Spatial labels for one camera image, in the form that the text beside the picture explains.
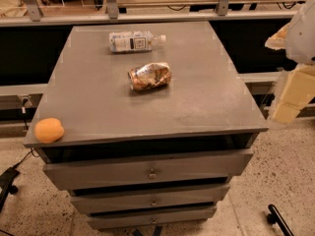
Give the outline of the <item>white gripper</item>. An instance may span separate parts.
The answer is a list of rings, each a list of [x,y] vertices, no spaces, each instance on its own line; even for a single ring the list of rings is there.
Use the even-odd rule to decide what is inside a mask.
[[[285,49],[288,59],[303,63],[292,71],[283,71],[276,82],[269,115],[272,121],[286,125],[315,97],[315,0],[307,0],[289,24],[266,40],[265,46]]]

